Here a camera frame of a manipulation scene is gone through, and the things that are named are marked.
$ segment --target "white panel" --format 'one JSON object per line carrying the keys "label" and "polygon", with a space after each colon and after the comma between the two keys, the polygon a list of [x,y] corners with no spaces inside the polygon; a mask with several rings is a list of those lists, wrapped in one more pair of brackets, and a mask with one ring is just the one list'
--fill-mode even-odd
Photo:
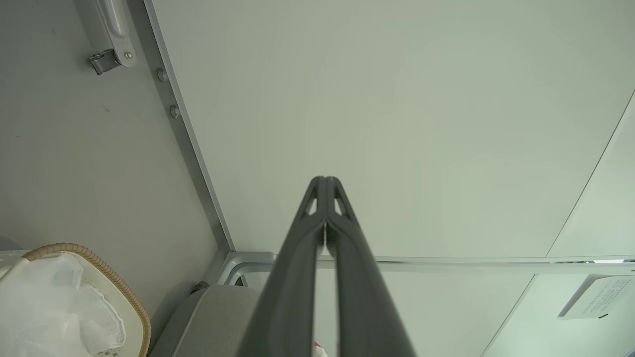
{"label": "white panel", "polygon": [[[335,274],[318,269],[315,340],[336,356]],[[418,356],[480,356],[531,275],[382,273]],[[261,284],[266,274],[247,274]]]}
{"label": "white panel", "polygon": [[628,355],[635,348],[632,297],[619,301],[601,319],[556,319],[586,277],[538,276],[485,357]]}
{"label": "white panel", "polygon": [[550,257],[635,254],[635,100],[575,205]]}
{"label": "white panel", "polygon": [[335,175],[375,255],[543,257],[635,86],[633,1],[147,1],[239,251]]}

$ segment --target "metal bracket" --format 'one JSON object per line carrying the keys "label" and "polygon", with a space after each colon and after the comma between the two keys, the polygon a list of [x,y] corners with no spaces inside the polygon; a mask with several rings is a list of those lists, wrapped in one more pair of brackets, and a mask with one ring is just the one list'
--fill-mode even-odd
{"label": "metal bracket", "polygon": [[235,285],[247,273],[271,271],[275,261],[276,255],[273,253],[230,252],[214,284]]}
{"label": "metal bracket", "polygon": [[112,48],[92,55],[89,58],[90,64],[98,75],[119,65],[133,67],[137,64],[137,55],[130,41],[123,0],[95,1]]}

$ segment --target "gray wall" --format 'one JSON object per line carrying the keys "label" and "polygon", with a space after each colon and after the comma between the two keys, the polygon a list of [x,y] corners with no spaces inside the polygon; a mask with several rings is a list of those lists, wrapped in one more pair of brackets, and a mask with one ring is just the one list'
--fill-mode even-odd
{"label": "gray wall", "polygon": [[171,88],[154,76],[143,2],[128,3],[137,66],[102,76],[86,63],[105,49],[86,4],[0,3],[0,237],[86,245],[132,287],[156,338],[227,243],[185,127],[168,116]]}

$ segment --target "gray cushion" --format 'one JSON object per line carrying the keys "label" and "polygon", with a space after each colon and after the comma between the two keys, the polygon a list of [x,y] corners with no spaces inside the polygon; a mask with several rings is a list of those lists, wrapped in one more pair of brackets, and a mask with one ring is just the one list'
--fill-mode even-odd
{"label": "gray cushion", "polygon": [[150,357],[234,357],[260,294],[213,285],[178,307]]}

